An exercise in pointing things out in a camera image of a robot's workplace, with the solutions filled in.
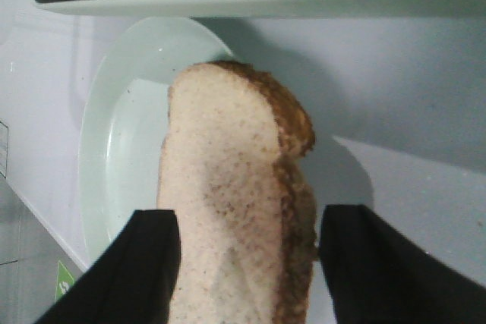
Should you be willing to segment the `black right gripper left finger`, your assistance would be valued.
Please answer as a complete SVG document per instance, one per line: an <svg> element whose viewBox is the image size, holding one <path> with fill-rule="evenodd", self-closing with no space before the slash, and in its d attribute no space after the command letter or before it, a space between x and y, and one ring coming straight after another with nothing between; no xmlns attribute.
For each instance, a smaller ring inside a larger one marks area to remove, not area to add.
<svg viewBox="0 0 486 324"><path fill-rule="evenodd" d="M166 323L181 262L172 210L136 210L39 323Z"/></svg>

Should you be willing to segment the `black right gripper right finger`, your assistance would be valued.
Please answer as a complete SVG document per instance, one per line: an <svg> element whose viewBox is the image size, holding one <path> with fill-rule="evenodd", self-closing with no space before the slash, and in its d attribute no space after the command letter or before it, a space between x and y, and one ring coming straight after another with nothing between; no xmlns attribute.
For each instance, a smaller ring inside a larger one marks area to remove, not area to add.
<svg viewBox="0 0 486 324"><path fill-rule="evenodd" d="M318 254L338 323L483 323L485 288L364 205L329 205Z"/></svg>

